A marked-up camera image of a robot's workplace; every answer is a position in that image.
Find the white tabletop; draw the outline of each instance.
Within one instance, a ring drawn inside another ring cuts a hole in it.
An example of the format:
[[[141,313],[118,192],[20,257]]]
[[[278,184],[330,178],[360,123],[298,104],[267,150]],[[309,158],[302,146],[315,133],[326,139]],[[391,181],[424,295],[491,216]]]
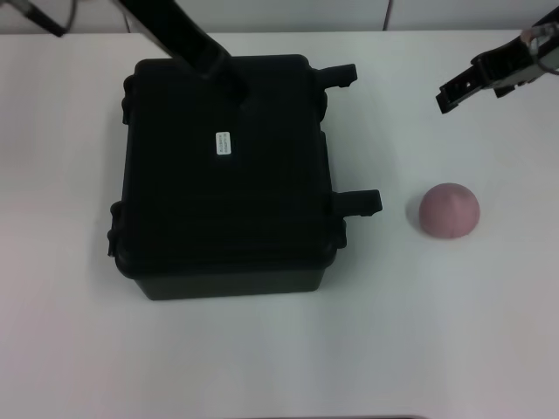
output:
[[[252,34],[235,55],[356,63],[323,124],[348,219],[318,292],[147,300],[107,257],[140,35],[0,37],[0,416],[556,417],[559,79],[443,116],[439,86],[515,31]],[[408,218],[440,182],[481,223],[438,241]]]

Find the black plastic case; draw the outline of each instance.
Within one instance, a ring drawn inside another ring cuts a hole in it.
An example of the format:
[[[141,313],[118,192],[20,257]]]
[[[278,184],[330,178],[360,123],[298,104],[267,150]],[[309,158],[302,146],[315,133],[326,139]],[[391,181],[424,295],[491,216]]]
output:
[[[125,81],[128,149],[109,255],[150,299],[313,291],[345,247],[345,216],[378,191],[332,191],[324,90],[354,65],[302,56],[233,58],[250,87],[230,102],[174,59]]]

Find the white label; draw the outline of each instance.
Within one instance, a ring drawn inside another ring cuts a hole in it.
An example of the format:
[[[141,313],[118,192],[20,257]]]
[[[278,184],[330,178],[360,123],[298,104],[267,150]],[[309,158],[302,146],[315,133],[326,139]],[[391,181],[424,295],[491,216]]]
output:
[[[217,155],[231,154],[231,135],[229,133],[216,133]]]

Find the foam ball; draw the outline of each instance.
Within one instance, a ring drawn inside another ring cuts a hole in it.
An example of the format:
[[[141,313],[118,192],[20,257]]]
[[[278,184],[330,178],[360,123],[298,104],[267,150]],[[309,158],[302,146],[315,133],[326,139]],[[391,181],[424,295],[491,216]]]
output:
[[[458,238],[470,234],[480,221],[480,204],[472,191],[456,183],[429,190],[419,207],[419,223],[430,236]]]

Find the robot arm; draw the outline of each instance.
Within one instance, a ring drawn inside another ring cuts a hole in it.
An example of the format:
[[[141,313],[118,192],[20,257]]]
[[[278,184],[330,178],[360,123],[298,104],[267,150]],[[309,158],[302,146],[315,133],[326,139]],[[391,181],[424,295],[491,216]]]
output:
[[[60,26],[50,17],[48,17],[39,7],[30,2],[29,0],[0,0],[0,6],[4,3],[10,4],[14,9],[19,11],[26,18],[31,20],[37,26],[40,26],[45,31],[50,32],[52,35],[62,37],[65,35],[72,26],[73,19],[76,16],[77,1],[72,0],[72,8],[70,10],[70,17],[66,26]]]
[[[451,112],[482,89],[493,89],[502,98],[546,72],[559,75],[555,70],[559,67],[558,22],[559,8],[508,44],[474,58],[469,69],[440,87],[441,112]]]
[[[174,0],[114,1],[171,57],[185,61],[199,77],[231,100],[239,104],[245,100],[248,87],[232,68],[229,52],[200,29]]]

